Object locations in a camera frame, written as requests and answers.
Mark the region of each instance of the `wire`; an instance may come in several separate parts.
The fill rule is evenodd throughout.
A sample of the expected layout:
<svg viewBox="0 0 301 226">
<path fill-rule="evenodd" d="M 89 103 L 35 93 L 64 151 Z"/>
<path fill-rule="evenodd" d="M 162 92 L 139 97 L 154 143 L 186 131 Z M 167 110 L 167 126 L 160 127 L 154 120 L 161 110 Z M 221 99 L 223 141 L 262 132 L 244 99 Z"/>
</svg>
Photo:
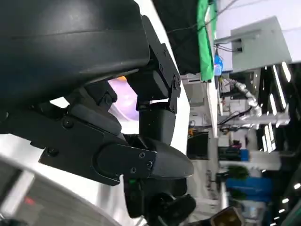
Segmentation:
<svg viewBox="0 0 301 226">
<path fill-rule="evenodd" d="M 215 47 L 217 49 L 221 49 L 221 50 L 224 50 L 224 51 L 227 51 L 227 52 L 232 52 L 232 53 L 239 52 L 238 50 L 234 50 L 234 49 L 231 49 L 231 48 L 228 48 L 228 47 L 225 47 L 225 46 L 215 45 Z"/>
<path fill-rule="evenodd" d="M 234 115 L 235 113 L 238 113 L 238 114 L 239 114 L 240 112 L 238 112 L 238 111 L 232 112 L 227 118 L 225 118 L 223 121 L 219 122 L 218 125 L 223 125 L 223 122 L 226 121 L 226 120 L 228 120 L 228 118 L 230 118 L 230 117 L 231 117 L 232 115 Z"/>
<path fill-rule="evenodd" d="M 239 117 L 239 116 L 242 116 L 242 115 L 248 113 L 249 111 L 251 111 L 251 109 L 252 109 L 252 107 L 250 107 L 248 110 L 245 110 L 245 111 L 243 111 L 243 112 L 238 113 L 237 115 L 234 115 L 234 116 L 232 116 L 232 117 L 228 117 L 228 119 L 225 119 L 225 120 L 224 120 L 223 122 L 221 122 L 219 125 L 223 125 L 223 124 L 229 122 L 229 121 L 232 120 L 232 119 L 235 119 L 235 118 L 237 118 L 237 117 Z"/>
<path fill-rule="evenodd" d="M 195 24 L 193 24 L 193 25 L 191 25 L 191 26 L 189 26 L 189 27 L 177 28 L 177 29 L 174 29 L 174 30 L 167 31 L 166 33 L 167 33 L 167 34 L 170 34 L 170 33 L 177 32 L 177 31 L 188 30 L 188 29 L 191 29 L 191 28 L 196 27 L 197 25 L 198 25 L 198 24 L 195 23 Z"/>
<path fill-rule="evenodd" d="M 215 19 L 217 19 L 217 17 L 222 14 L 224 11 L 226 11 L 227 9 L 229 9 L 235 2 L 237 2 L 238 0 L 233 0 L 232 2 L 230 2 L 224 9 L 222 9 L 221 11 L 219 11 L 213 18 L 211 18 L 211 20 L 209 20 L 207 23 L 205 23 L 203 26 L 201 26 L 199 29 L 197 29 L 197 33 L 199 33 L 204 27 L 208 26 L 208 24 L 210 24 L 212 21 L 214 21 Z M 194 34 L 189 34 L 187 35 L 178 45 L 175 46 L 174 51 L 176 51 L 180 46 L 182 46 L 182 44 L 184 44 L 185 42 L 187 42 L 188 40 L 190 40 L 191 37 L 193 37 Z"/>
</svg>

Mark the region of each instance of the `red light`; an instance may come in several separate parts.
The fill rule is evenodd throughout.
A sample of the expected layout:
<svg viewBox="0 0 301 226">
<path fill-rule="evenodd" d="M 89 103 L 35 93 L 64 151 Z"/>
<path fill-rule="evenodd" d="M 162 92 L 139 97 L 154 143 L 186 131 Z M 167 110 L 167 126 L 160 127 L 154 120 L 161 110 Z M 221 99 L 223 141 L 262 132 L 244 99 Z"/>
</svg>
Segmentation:
<svg viewBox="0 0 301 226">
<path fill-rule="evenodd" d="M 28 204 L 30 206 L 34 205 L 34 200 L 28 196 L 25 197 L 24 202 L 25 202 L 25 204 Z"/>
</svg>

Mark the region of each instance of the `orange object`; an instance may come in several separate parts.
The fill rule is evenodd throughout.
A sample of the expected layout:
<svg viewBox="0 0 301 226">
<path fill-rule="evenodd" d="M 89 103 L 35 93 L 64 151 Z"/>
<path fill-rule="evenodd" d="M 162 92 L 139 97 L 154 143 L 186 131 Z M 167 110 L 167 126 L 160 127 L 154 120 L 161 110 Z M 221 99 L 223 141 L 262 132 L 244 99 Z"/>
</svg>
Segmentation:
<svg viewBox="0 0 301 226">
<path fill-rule="evenodd" d="M 124 77 L 124 76 L 118 77 L 117 79 L 121 80 L 121 81 L 127 81 L 126 77 Z"/>
</svg>

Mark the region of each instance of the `purple object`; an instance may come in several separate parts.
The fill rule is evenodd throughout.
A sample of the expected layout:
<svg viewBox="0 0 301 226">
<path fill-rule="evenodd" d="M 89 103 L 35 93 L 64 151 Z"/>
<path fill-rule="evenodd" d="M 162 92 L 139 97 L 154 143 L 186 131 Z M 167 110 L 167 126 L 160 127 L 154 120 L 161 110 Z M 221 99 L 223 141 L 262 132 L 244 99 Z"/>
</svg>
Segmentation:
<svg viewBox="0 0 301 226">
<path fill-rule="evenodd" d="M 137 95 L 126 80 L 113 79 L 109 81 L 117 94 L 117 101 L 114 103 L 119 113 L 126 120 L 139 120 L 139 112 L 136 111 Z"/>
</svg>

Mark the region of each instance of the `green plant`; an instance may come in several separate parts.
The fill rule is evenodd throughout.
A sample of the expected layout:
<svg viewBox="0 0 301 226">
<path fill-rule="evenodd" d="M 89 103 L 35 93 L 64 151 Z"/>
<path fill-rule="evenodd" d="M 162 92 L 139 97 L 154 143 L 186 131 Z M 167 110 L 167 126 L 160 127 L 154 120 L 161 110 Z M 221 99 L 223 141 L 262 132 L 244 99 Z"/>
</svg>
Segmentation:
<svg viewBox="0 0 301 226">
<path fill-rule="evenodd" d="M 246 193 L 241 192 L 235 188 L 230 188 L 228 191 L 229 191 L 231 197 L 236 200 L 244 200 L 247 197 Z"/>
<path fill-rule="evenodd" d="M 249 171 L 244 166 L 229 166 L 228 167 L 229 178 L 237 180 L 245 180 L 249 177 Z"/>
</svg>

